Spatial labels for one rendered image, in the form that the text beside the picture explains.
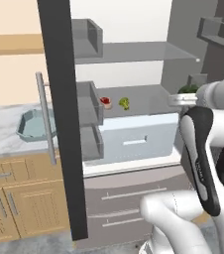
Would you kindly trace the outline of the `grey glass fridge shelf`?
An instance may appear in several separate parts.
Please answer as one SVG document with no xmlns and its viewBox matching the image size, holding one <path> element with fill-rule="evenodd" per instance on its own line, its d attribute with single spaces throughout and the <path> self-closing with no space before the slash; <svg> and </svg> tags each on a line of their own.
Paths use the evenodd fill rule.
<svg viewBox="0 0 224 254">
<path fill-rule="evenodd" d="M 109 97 L 111 109 L 104 110 L 105 118 L 126 117 L 134 115 L 157 115 L 178 113 L 179 107 L 168 105 L 169 93 L 158 84 L 98 88 L 100 97 Z M 129 99 L 129 110 L 119 105 L 122 97 Z"/>
<path fill-rule="evenodd" d="M 155 62 L 166 60 L 195 60 L 199 58 L 168 42 L 107 43 L 103 55 L 76 59 L 76 64 L 111 64 L 131 62 Z"/>
</svg>

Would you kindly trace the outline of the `wooden wall shelf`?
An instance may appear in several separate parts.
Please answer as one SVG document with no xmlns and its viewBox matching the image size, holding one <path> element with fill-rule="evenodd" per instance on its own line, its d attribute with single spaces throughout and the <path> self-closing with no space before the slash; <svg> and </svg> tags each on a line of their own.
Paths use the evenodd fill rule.
<svg viewBox="0 0 224 254">
<path fill-rule="evenodd" d="M 0 56 L 42 54 L 41 34 L 0 35 Z"/>
</svg>

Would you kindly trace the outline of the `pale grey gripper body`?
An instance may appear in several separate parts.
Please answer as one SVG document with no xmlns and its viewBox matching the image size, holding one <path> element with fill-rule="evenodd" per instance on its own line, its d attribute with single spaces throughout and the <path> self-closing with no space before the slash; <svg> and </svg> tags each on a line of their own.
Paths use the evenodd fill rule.
<svg viewBox="0 0 224 254">
<path fill-rule="evenodd" d="M 192 106 L 196 104 L 197 97 L 194 93 L 180 93 L 168 97 L 169 106 Z"/>
</svg>

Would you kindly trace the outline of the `white fridge crisper drawer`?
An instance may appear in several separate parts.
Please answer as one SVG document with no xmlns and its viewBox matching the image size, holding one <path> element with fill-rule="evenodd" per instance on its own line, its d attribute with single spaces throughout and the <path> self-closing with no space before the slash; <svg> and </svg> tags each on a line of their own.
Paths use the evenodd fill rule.
<svg viewBox="0 0 224 254">
<path fill-rule="evenodd" d="M 178 114 L 141 115 L 105 119 L 99 127 L 105 163 L 121 163 L 169 156 Z"/>
</svg>

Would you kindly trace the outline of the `dark grey fridge door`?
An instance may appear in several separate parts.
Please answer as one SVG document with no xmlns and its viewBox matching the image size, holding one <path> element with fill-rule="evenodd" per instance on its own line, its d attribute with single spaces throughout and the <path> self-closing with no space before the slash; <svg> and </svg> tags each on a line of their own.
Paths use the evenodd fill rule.
<svg viewBox="0 0 224 254">
<path fill-rule="evenodd" d="M 224 21 L 224 0 L 218 0 L 216 17 Z M 224 48 L 209 43 L 205 54 L 202 72 L 207 74 L 207 81 L 213 82 L 224 79 Z"/>
<path fill-rule="evenodd" d="M 69 0 L 37 0 L 74 241 L 88 237 Z"/>
</svg>

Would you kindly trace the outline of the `yellow-green broccoli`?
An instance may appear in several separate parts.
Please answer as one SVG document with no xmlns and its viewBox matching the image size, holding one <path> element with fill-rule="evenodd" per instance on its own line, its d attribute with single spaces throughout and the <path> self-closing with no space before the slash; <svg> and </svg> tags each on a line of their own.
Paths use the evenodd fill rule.
<svg viewBox="0 0 224 254">
<path fill-rule="evenodd" d="M 119 100 L 119 105 L 123 107 L 124 110 L 129 110 L 130 109 L 130 102 L 128 97 L 122 97 Z"/>
</svg>

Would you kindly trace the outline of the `grey fridge door bin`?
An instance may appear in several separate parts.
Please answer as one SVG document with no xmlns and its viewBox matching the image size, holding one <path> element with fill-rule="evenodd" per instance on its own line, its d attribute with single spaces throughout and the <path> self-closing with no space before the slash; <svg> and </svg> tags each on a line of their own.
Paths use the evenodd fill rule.
<svg viewBox="0 0 224 254">
<path fill-rule="evenodd" d="M 76 84 L 79 126 L 102 125 L 103 105 L 92 81 Z"/>
<path fill-rule="evenodd" d="M 224 21 L 220 17 L 201 18 L 197 37 L 205 42 L 224 48 Z"/>
<path fill-rule="evenodd" d="M 97 126 L 81 127 L 80 142 L 83 161 L 99 160 L 103 158 L 103 139 Z"/>
<path fill-rule="evenodd" d="M 188 76 L 188 85 L 201 86 L 207 82 L 207 73 L 196 73 Z"/>
<path fill-rule="evenodd" d="M 103 56 L 103 30 L 91 19 L 72 19 L 74 56 L 77 59 Z"/>
</svg>

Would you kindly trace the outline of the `wooden drawer front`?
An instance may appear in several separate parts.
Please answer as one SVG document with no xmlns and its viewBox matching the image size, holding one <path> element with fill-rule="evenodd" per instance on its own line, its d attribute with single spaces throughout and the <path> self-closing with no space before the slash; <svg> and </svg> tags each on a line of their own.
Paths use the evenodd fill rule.
<svg viewBox="0 0 224 254">
<path fill-rule="evenodd" d="M 60 159 L 56 160 L 56 165 L 52 165 L 48 154 L 0 158 L 0 174 L 2 173 L 11 173 L 11 176 L 0 178 L 0 188 L 62 179 Z"/>
</svg>

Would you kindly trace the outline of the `grey open fridge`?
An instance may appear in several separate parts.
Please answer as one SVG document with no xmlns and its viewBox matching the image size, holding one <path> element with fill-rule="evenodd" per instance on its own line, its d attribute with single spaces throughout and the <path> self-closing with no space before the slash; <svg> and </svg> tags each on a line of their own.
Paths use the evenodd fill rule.
<svg viewBox="0 0 224 254">
<path fill-rule="evenodd" d="M 197 37 L 199 22 L 201 18 L 213 18 L 216 17 L 216 8 L 218 0 L 174 0 L 171 7 L 170 25 L 168 28 L 168 40 L 178 46 L 181 46 L 187 50 L 197 54 L 203 60 L 208 47 L 208 42 L 205 42 Z M 178 62 L 173 63 L 171 61 L 165 62 L 164 74 L 162 77 L 162 86 L 169 93 L 174 93 L 179 90 L 181 85 L 188 85 L 187 80 L 190 74 L 203 73 L 203 63 L 196 64 L 190 62 Z M 180 163 L 177 165 L 167 164 L 163 167 L 149 167 L 143 170 L 159 169 L 165 167 L 182 166 L 186 173 L 190 183 L 192 184 L 192 190 L 194 189 L 193 175 L 190 169 L 190 162 L 185 149 L 182 144 L 180 136 L 175 137 L 175 146 L 181 154 Z M 119 172 L 116 174 L 131 173 L 131 172 Z M 108 173 L 105 177 L 116 175 L 114 173 Z M 151 234 L 142 241 L 146 242 L 150 239 Z M 79 250 L 92 250 L 96 248 L 83 249 L 77 246 L 81 240 L 76 242 L 76 248 Z"/>
</svg>

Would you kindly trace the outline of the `teal tupperware container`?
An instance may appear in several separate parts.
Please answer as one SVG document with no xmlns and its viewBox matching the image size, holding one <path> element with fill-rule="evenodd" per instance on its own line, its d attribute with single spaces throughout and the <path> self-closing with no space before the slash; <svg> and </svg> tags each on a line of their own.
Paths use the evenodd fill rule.
<svg viewBox="0 0 224 254">
<path fill-rule="evenodd" d="M 32 109 L 23 113 L 16 133 L 25 142 L 46 141 L 47 135 L 42 110 Z"/>
</svg>

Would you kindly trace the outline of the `dark green broccoli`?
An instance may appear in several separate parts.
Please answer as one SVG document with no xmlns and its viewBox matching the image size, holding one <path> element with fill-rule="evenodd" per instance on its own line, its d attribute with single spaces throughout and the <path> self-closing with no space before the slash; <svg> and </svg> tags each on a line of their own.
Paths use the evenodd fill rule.
<svg viewBox="0 0 224 254">
<path fill-rule="evenodd" d="M 198 89 L 198 86 L 196 84 L 185 85 L 178 91 L 178 94 L 195 93 L 197 89 Z"/>
</svg>

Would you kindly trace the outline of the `grey freezer drawer front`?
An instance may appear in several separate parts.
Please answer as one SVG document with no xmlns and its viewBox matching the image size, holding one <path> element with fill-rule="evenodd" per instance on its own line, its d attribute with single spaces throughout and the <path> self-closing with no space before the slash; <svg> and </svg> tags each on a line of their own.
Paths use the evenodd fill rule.
<svg viewBox="0 0 224 254">
<path fill-rule="evenodd" d="M 182 166 L 143 170 L 84 180 L 88 225 L 88 238 L 77 243 L 79 248 L 98 248 L 118 243 L 146 239 L 152 226 L 145 220 L 102 227 L 102 224 L 142 217 L 140 200 L 145 195 L 136 195 L 109 200 L 109 195 L 167 188 L 167 191 L 191 190 Z"/>
</svg>

